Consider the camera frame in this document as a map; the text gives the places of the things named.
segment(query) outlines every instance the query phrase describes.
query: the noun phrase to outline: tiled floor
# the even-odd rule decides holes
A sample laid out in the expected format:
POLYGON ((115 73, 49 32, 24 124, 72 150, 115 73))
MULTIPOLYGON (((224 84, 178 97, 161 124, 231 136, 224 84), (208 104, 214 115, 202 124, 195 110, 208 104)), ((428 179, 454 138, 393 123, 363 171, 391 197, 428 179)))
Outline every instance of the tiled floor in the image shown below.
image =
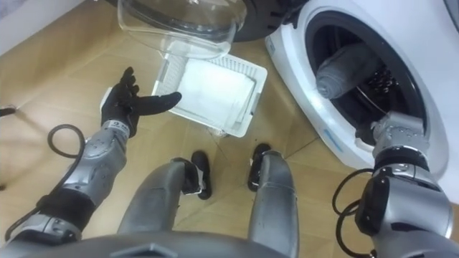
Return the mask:
MULTIPOLYGON (((217 138, 205 127, 171 113, 142 118, 138 135, 128 142, 128 164, 92 217, 85 238, 115 233, 148 173, 173 157, 189 158, 198 149, 209 154, 214 195, 208 201, 182 197, 175 229, 245 237, 255 197, 245 185, 248 158, 258 143, 268 142, 284 154, 295 178, 301 257, 345 257, 334 239, 336 215, 330 201, 351 169, 318 139, 275 71, 262 40, 234 44, 232 54, 268 70, 247 135, 217 138)), ((160 64, 157 52, 119 30, 115 9, 104 1, 85 2, 0 58, 0 104, 20 107, 19 113, 0 123, 0 179, 8 183, 0 193, 0 234, 47 194, 72 162, 47 147, 47 132, 71 123, 86 135, 94 133, 100 124, 101 97, 123 70, 132 66, 141 94, 148 95, 160 64)), ((71 133, 60 133, 56 142, 64 150, 76 151, 71 133)), ((359 198, 365 183, 363 177, 351 182, 339 200, 341 207, 359 198)), ((370 241, 351 220, 344 236, 352 249, 370 250, 370 241)))

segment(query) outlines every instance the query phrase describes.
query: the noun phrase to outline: white wall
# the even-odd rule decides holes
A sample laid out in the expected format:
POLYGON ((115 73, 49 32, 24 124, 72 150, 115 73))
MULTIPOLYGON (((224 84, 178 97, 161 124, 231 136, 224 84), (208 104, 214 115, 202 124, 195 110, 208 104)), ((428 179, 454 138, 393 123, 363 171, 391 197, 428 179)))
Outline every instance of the white wall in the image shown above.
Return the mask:
POLYGON ((84 0, 28 0, 0 20, 0 56, 84 0))

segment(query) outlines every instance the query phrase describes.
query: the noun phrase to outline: blue label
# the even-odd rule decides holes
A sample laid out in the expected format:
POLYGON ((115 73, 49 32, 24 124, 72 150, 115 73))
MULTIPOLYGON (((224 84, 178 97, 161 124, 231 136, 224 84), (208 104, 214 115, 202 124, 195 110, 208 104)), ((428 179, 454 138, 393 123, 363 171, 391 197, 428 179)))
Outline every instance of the blue label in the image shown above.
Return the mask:
POLYGON ((275 48, 274 48, 273 41, 271 40, 271 37, 268 36, 265 38, 265 44, 266 44, 266 48, 268 49, 268 52, 270 53, 270 55, 273 55, 275 48))
POLYGON ((327 135, 327 137, 335 145, 335 147, 338 149, 338 151, 339 152, 343 152, 343 149, 341 147, 339 147, 338 143, 335 141, 335 139, 333 139, 333 136, 331 136, 331 133, 327 129, 323 130, 323 132, 325 133, 325 135, 327 135))

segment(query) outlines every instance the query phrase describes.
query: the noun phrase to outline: transparent lid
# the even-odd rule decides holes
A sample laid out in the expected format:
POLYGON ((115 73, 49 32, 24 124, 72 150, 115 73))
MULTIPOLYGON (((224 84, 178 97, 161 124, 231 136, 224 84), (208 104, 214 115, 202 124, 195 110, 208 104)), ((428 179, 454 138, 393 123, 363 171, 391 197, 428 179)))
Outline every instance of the transparent lid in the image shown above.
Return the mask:
POLYGON ((246 14, 242 0, 118 0, 121 29, 154 49, 199 59, 227 54, 246 14))

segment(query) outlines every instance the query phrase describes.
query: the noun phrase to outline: white plastic tray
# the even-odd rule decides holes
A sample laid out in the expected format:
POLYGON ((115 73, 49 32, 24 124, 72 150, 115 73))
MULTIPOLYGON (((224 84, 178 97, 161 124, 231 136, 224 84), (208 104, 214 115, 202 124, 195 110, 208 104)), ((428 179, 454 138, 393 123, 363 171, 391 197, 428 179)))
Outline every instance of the white plastic tray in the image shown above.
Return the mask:
MULTIPOLYGON (((189 59, 186 57, 178 57, 171 54, 166 54, 161 69, 159 70, 158 78, 155 81, 152 95, 165 95, 177 91, 188 60, 189 59)), ((231 126, 217 124, 214 121, 181 109, 180 107, 172 108, 171 112, 184 118, 193 120, 194 122, 201 123, 205 126, 223 130, 230 135, 243 137, 249 128, 250 122, 252 121, 255 108, 257 107, 261 92, 265 86, 268 72, 264 67, 245 61, 238 57, 234 57, 230 54, 217 59, 209 59, 206 60, 206 62, 211 62, 214 65, 219 65, 220 67, 242 73, 255 81, 254 89, 251 96, 249 97, 247 109, 244 111, 241 122, 235 123, 231 126)))

